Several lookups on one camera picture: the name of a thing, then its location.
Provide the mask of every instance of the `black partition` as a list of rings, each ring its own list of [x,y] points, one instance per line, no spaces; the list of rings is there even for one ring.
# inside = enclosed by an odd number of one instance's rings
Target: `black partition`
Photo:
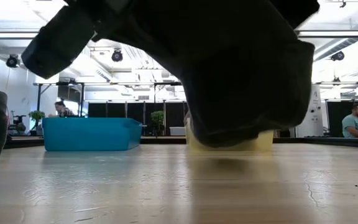
[[[143,123],[143,103],[128,103],[127,117]]]
[[[185,124],[183,123],[183,103],[166,103],[166,124],[167,130],[169,127],[184,127]]]
[[[342,120],[352,113],[351,101],[327,102],[329,135],[335,138],[343,138]]]
[[[106,103],[89,103],[88,117],[89,118],[106,118]]]
[[[125,103],[108,103],[108,118],[125,118]]]
[[[89,103],[90,118],[125,118],[125,103]]]

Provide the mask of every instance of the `person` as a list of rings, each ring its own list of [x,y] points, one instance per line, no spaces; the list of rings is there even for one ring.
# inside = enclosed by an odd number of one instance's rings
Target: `person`
[[[342,120],[342,133],[345,138],[358,138],[358,104],[354,104],[352,114]]]
[[[53,117],[67,118],[70,116],[74,116],[74,113],[72,112],[72,110],[68,109],[63,101],[56,102],[55,109],[56,109],[58,115],[50,114],[49,115],[50,118],[53,118]]]

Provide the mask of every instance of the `wooden tabletop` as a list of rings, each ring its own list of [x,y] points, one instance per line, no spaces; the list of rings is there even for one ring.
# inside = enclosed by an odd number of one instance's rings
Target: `wooden tabletop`
[[[274,145],[273,156],[3,151],[0,224],[354,224],[358,148]]]

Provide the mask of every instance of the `white box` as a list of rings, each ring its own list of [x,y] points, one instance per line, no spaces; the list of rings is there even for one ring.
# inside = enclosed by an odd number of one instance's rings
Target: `white box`
[[[171,136],[185,136],[185,127],[170,127]]]

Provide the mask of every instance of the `ceiling camera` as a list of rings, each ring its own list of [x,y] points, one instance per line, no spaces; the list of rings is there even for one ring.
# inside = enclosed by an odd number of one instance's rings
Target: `ceiling camera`
[[[340,80],[338,77],[334,77],[333,82],[334,82],[334,83],[336,83],[336,82],[340,83],[341,80]]]
[[[112,53],[111,60],[113,60],[113,62],[122,61],[121,49],[114,49],[114,53]]]
[[[6,60],[6,66],[9,68],[17,68],[19,64],[19,56],[17,54],[11,54]]]
[[[345,54],[342,51],[340,51],[333,54],[330,59],[336,61],[336,60],[343,60],[344,58],[345,58]]]

